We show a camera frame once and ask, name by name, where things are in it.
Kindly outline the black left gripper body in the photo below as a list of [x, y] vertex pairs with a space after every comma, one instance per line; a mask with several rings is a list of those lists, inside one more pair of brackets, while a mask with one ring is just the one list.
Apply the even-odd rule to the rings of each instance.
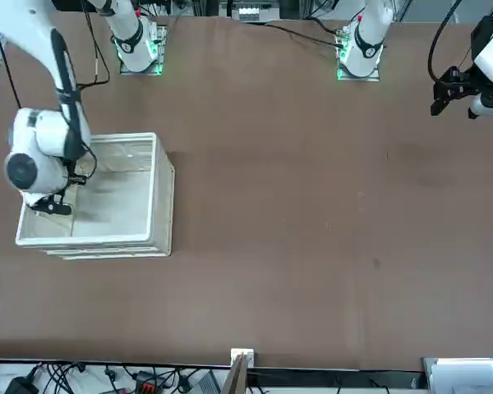
[[445, 88], [446, 93], [452, 99], [462, 99], [478, 94], [479, 89], [474, 77], [475, 69], [473, 67], [463, 71], [457, 66], [450, 67], [445, 73], [445, 82], [448, 84]]

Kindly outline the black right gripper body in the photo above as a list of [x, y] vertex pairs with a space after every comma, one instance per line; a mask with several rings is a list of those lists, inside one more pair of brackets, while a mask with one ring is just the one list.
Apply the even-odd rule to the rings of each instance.
[[53, 195], [44, 197], [30, 207], [31, 210], [39, 213], [56, 214], [69, 216], [72, 214], [71, 205], [64, 204], [62, 200], [57, 202]]

